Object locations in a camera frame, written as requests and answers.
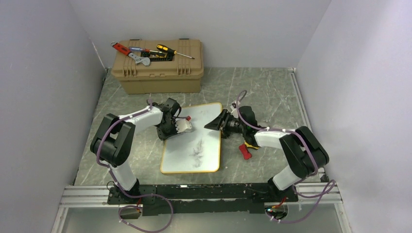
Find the red bone shaped eraser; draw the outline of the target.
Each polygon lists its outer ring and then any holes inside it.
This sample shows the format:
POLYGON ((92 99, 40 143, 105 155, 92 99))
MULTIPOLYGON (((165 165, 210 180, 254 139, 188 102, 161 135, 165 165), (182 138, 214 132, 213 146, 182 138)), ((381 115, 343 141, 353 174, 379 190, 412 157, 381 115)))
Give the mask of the red bone shaped eraser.
POLYGON ((239 146, 239 150, 244 158, 244 160, 249 160, 252 158, 252 154, 249 152, 248 147, 246 144, 241 144, 239 146))

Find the yellow framed whiteboard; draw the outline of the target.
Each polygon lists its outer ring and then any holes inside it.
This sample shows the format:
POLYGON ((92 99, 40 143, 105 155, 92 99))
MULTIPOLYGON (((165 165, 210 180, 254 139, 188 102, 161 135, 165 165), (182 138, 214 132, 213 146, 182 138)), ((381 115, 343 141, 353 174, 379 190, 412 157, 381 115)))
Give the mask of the yellow framed whiteboard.
POLYGON ((165 141, 160 166, 163 174, 207 173, 220 168, 221 133, 204 126, 222 110, 219 102, 182 109, 180 117, 190 117, 192 128, 165 141))

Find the yellow bone shaped eraser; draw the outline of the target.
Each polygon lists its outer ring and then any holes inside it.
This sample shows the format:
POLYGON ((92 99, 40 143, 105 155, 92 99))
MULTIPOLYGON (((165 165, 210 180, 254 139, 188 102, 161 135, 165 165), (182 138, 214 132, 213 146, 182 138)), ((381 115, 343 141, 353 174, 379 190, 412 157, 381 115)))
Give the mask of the yellow bone shaped eraser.
POLYGON ((244 144, 247 148, 251 148, 251 149, 254 149, 254 150, 258 150, 260 148, 259 146, 254 146, 252 144, 247 143, 246 141, 244 142, 244 144))

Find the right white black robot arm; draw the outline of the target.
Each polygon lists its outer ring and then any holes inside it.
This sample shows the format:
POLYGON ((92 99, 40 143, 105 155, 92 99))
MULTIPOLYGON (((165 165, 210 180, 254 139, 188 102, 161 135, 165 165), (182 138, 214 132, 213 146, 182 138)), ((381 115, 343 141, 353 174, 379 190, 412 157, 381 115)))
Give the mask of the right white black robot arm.
POLYGON ((287 189, 307 178, 329 162, 329 155, 307 126, 295 130, 271 130, 260 126, 250 106, 227 109, 204 128, 220 131, 223 137, 239 133, 247 148, 281 149, 288 164, 268 180, 268 196, 280 201, 287 189))

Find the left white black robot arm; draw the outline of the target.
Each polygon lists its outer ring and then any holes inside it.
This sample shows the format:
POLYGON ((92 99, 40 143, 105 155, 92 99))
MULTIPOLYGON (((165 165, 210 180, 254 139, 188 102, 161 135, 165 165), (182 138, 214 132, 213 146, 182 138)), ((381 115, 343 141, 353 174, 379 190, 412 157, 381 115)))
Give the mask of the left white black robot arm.
POLYGON ((176 100, 147 103, 145 108, 128 115, 107 114, 90 144, 97 164, 108 169, 120 197, 128 204, 135 203, 140 196, 139 180, 128 163, 135 133, 154 126, 161 141, 179 134, 177 120, 182 108, 176 100))

